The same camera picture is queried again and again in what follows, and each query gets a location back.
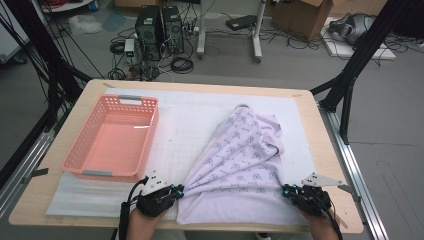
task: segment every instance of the plastic basket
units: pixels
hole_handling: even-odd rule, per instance
[[[63,170],[84,179],[137,182],[144,177],[158,120],[156,98],[100,96]]]

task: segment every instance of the computer tower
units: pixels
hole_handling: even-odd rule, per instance
[[[165,41],[168,52],[183,53],[184,41],[182,32],[182,22],[177,6],[167,6],[162,8],[163,24],[165,28]]]
[[[159,61],[162,57],[160,46],[164,35],[159,10],[156,5],[142,6],[135,23],[143,60]]]

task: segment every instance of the cloth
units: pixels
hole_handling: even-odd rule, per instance
[[[264,223],[298,222],[282,206],[284,153],[280,124],[239,105],[220,123],[197,159],[179,200],[177,222]]]

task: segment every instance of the gray floor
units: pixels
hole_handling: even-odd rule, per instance
[[[86,10],[72,14],[88,14]],[[101,23],[110,10],[93,15]],[[210,24],[223,24],[215,19]],[[114,32],[79,35],[75,39],[105,74],[111,68],[110,39],[134,25],[129,18]],[[207,38],[206,55],[187,75],[162,74],[157,81],[312,89],[337,76],[346,61],[329,57],[324,46],[317,50],[294,49],[287,39],[262,41],[263,60],[254,62],[250,39],[213,35]],[[80,70],[98,76],[76,47],[73,59]],[[409,50],[395,53],[395,61],[370,62],[354,90],[349,139],[374,203],[390,239],[422,239],[424,236],[424,138],[421,121],[424,110],[424,54]],[[316,96],[317,100],[324,94]],[[0,167],[28,134],[46,109],[43,92],[30,64],[0,66]],[[34,228],[11,226],[10,210],[0,220],[1,239],[108,239],[112,230],[104,228]],[[189,239],[253,239],[252,234],[189,234]],[[346,239],[369,239],[367,231],[346,235]]]

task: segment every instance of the wooden table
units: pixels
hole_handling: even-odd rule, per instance
[[[321,119],[312,94],[306,90],[272,89],[256,87],[235,87],[218,85],[195,85],[177,83],[129,82],[112,80],[92,80],[86,86],[77,104],[67,118],[39,169],[48,168],[47,175],[34,177],[21,196],[9,217],[11,224],[32,226],[91,226],[117,227],[118,218],[101,217],[57,217],[47,216],[45,212],[62,175],[61,163],[71,148],[85,119],[94,106],[98,96],[108,88],[128,88],[160,91],[204,92],[223,94],[243,94],[254,96],[273,96],[293,98],[296,101],[302,124],[306,133],[311,155],[318,173],[341,179],[344,182],[339,161],[330,138]],[[337,214],[347,225],[341,225],[344,233],[360,233],[363,231],[362,221],[350,194],[337,187],[325,187],[329,192],[337,210]],[[184,230],[224,230],[224,231],[257,231],[257,232],[303,232],[309,228],[299,225],[274,226],[264,224],[196,224],[178,225],[175,221],[162,220],[158,225],[162,229]]]

